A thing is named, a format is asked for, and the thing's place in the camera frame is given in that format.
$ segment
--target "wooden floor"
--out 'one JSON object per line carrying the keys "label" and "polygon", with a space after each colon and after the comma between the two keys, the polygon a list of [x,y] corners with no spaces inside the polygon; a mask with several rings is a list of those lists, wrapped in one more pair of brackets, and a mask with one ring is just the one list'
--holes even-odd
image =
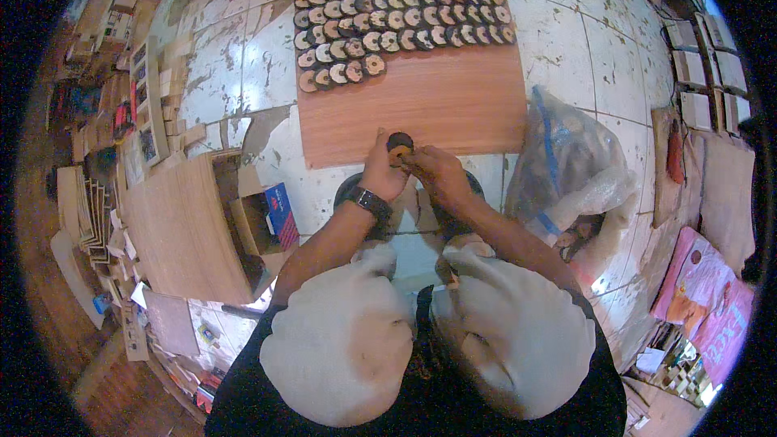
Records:
{"label": "wooden floor", "polygon": [[[56,39],[44,58],[63,55]],[[100,331],[78,305],[49,248],[59,230],[56,202],[46,197],[46,173],[67,165],[70,141],[62,125],[47,134],[44,104],[55,69],[44,63],[31,91],[15,173],[15,225],[32,324],[48,356],[57,382],[69,392],[83,370],[118,328],[106,318]],[[202,435],[180,404],[165,393],[148,367],[122,356],[83,408],[84,420],[96,435]]]}

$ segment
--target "blue box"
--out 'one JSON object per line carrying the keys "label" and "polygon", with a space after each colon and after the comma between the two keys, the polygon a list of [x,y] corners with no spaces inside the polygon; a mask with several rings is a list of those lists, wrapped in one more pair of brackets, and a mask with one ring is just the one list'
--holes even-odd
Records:
{"label": "blue box", "polygon": [[270,228],[278,238],[280,247],[283,250],[288,250],[299,241],[299,231],[297,231],[294,213],[291,212],[286,186],[281,182],[265,189],[264,195],[267,198],[267,217],[270,219]]}

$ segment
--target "pink plastic bag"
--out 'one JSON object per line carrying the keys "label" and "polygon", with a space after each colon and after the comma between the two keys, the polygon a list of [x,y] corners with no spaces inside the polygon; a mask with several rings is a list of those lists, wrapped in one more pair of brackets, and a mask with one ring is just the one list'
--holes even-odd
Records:
{"label": "pink plastic bag", "polygon": [[752,289],[733,274],[720,252],[692,228],[681,229],[650,314],[684,325],[714,386],[724,382],[737,360],[752,304]]}

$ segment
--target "hand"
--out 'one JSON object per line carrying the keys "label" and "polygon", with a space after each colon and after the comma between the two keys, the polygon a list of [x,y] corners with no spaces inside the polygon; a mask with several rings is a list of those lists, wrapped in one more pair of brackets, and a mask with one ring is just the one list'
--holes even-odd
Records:
{"label": "hand", "polygon": [[384,201],[391,203],[405,189],[408,174],[400,168],[392,168],[389,165],[389,151],[386,142],[391,132],[378,129],[378,138],[375,145],[367,155],[364,163],[364,174],[361,176],[359,186],[374,192]]}
{"label": "hand", "polygon": [[404,169],[421,181],[431,198],[455,216],[475,196],[461,161],[434,146],[423,146],[402,156]]}

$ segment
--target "man's left hand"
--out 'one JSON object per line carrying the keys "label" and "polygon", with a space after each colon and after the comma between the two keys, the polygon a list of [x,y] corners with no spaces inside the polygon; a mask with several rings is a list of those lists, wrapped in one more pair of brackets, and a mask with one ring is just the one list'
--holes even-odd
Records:
{"label": "man's left hand", "polygon": [[375,145],[367,155],[364,163],[364,174],[359,186],[374,192],[384,201],[391,203],[402,194],[407,184],[408,174],[400,168],[392,168],[389,165],[389,151],[386,142],[391,132],[378,129],[378,138]]}

